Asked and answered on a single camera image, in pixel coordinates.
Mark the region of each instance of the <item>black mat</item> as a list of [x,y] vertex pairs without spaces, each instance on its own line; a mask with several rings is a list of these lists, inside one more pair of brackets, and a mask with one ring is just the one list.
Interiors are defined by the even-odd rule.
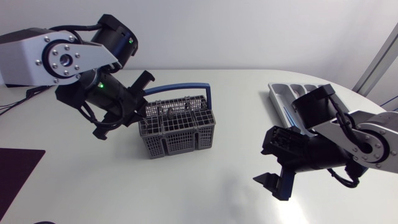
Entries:
[[0,148],[0,221],[44,153]]

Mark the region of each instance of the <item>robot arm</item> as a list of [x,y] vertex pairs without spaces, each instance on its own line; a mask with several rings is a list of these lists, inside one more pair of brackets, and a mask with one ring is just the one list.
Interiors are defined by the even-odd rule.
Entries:
[[[254,180],[279,200],[288,200],[298,172],[328,169],[339,182],[351,188],[359,184],[368,168],[398,173],[398,113],[349,113],[339,101],[330,85],[293,101],[304,127],[315,135],[303,135],[296,127],[274,126],[268,130],[261,153],[275,155],[282,172],[280,176],[265,173]],[[339,166],[346,166],[351,181],[331,169]]]
[[[91,42],[76,33],[92,30],[98,31]],[[105,140],[108,131],[146,116],[143,89],[155,78],[145,71],[126,88],[111,75],[137,49],[136,36],[107,14],[93,26],[25,29],[0,36],[0,76],[6,85],[58,85],[57,99],[94,123],[93,134]],[[107,111],[104,120],[95,118],[87,102]]]

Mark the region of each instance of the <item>dishwasher cutlery basket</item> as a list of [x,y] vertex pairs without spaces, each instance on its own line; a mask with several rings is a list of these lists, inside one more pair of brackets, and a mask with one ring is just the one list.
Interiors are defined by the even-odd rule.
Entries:
[[213,143],[216,124],[211,111],[211,92],[207,83],[180,83],[145,90],[145,95],[169,90],[204,88],[204,96],[159,100],[146,105],[146,119],[139,133],[151,159],[208,149]]

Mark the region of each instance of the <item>silver tray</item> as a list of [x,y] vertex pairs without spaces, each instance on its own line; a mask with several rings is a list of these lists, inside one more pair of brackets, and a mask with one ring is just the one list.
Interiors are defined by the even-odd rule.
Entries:
[[[296,83],[268,83],[269,98],[274,105],[276,111],[285,128],[296,126],[300,128],[302,134],[314,136],[304,128],[302,120],[292,106],[292,102],[297,98],[323,86],[324,84],[296,84]],[[343,111],[347,111],[347,107],[338,97],[334,98]]]

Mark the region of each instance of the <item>white wall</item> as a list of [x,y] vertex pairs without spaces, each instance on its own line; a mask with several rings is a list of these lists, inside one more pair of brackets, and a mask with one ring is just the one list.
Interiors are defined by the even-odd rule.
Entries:
[[108,13],[139,39],[126,68],[272,68],[352,88],[397,9],[396,0],[1,0],[0,34],[95,24]]

